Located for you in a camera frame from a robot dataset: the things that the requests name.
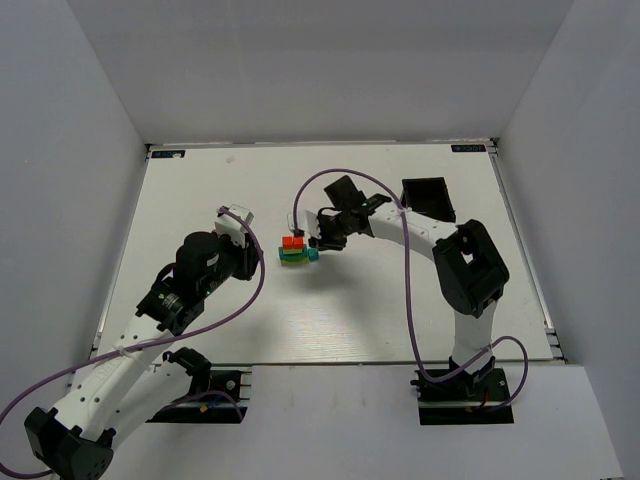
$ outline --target white backdrop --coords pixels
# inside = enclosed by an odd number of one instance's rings
[[[499,135],[572,0],[69,0],[148,143]]]
[[[501,142],[563,350],[640,479],[640,2],[576,2]]]
[[[0,65],[4,409],[89,356],[145,153],[64,0],[0,2]],[[55,382],[7,418],[2,462],[43,470],[22,424],[34,406],[48,408],[64,391],[64,380]]]

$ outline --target white tabletop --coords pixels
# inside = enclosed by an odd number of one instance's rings
[[[254,146],[188,149],[184,158],[150,159],[100,353],[111,349],[148,292],[173,261],[184,237],[211,230],[215,210],[232,203],[252,210],[267,262],[261,297],[241,317],[190,339],[214,363],[410,362],[404,310],[402,249],[366,236],[349,237],[343,252],[321,253],[317,264],[280,266],[277,247],[299,186],[319,170],[345,167],[369,173],[400,193],[403,178],[445,177],[458,223],[485,224],[511,279],[495,317],[493,336],[515,335],[532,359],[551,358],[543,312],[530,284],[487,153],[453,153],[449,145]],[[329,206],[317,179],[302,208]],[[378,191],[354,178],[367,195]],[[453,312],[442,298],[435,267],[412,256],[414,312],[425,360],[446,360],[453,345]],[[230,279],[206,302],[192,328],[233,312],[249,298],[251,282]],[[499,359],[518,359],[503,344]]]

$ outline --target sticker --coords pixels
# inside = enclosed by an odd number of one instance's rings
[[[164,308],[170,309],[171,307],[173,307],[173,304],[176,303],[179,299],[180,297],[178,297],[175,293],[170,293],[169,295],[164,297],[162,306]]]
[[[207,267],[214,265],[218,261],[218,258],[220,258],[220,255],[216,254],[213,258],[210,258],[209,260],[207,260]]]
[[[156,150],[151,158],[184,158],[185,150]]]
[[[451,145],[451,151],[453,153],[486,152],[487,148],[484,145]]]

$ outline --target stacked blocks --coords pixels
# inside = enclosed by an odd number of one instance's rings
[[[305,265],[318,260],[318,250],[307,248],[304,237],[282,237],[282,247],[278,248],[283,267]]]

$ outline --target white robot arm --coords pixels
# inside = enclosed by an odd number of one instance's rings
[[[228,211],[247,225],[253,218],[242,207]],[[25,428],[34,454],[63,479],[100,478],[135,428],[172,401],[210,390],[211,363],[186,347],[165,352],[162,366],[138,380],[204,311],[211,293],[230,277],[249,280],[255,273],[258,247],[250,235],[226,216],[215,226],[213,232],[188,235],[175,263],[160,271],[114,346],[120,354],[97,363],[48,411],[35,408],[28,415]]]
[[[289,228],[295,235],[306,232],[309,245],[318,250],[342,250],[353,233],[405,244],[398,206],[381,194],[366,198],[344,176],[325,188],[332,215],[300,212],[298,228],[292,216]],[[454,309],[455,341],[450,369],[485,353],[460,376],[471,388],[494,365],[491,330],[498,299],[509,272],[484,226],[475,220],[464,225],[441,222],[405,210],[411,250],[433,261],[443,296]]]

